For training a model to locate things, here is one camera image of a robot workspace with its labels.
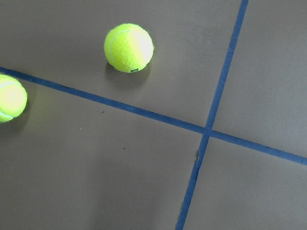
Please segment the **yellow Wilson tennis ball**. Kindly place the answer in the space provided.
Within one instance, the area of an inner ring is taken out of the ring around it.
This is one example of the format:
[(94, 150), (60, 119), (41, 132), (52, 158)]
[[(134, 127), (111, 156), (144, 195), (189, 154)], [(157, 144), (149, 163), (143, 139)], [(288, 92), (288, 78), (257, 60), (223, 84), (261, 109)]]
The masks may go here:
[(154, 45), (150, 35), (142, 27), (123, 23), (106, 35), (104, 53), (109, 64), (116, 70), (133, 73), (149, 64)]

